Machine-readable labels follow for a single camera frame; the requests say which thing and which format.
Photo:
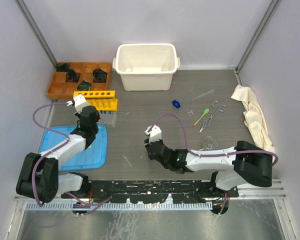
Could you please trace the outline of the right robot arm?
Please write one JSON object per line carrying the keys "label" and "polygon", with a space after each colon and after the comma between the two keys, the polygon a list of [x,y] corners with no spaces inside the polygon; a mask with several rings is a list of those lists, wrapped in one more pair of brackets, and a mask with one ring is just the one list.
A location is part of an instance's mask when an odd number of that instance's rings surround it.
{"label": "right robot arm", "polygon": [[177,174],[212,170],[209,191],[215,197],[239,185],[272,186],[274,153],[247,142],[220,150],[170,149],[162,139],[146,139],[148,158]]}

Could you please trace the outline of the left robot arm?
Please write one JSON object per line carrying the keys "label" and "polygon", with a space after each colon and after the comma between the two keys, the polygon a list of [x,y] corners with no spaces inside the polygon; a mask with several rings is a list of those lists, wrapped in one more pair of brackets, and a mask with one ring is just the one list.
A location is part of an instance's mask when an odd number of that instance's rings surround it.
{"label": "left robot arm", "polygon": [[99,131],[100,115],[95,107],[85,106],[75,115],[78,116],[77,126],[64,141],[41,153],[30,152],[24,158],[16,193],[36,200],[40,207],[57,195],[72,193],[85,198],[90,193],[87,175],[79,172],[59,174],[69,159],[90,147]]}

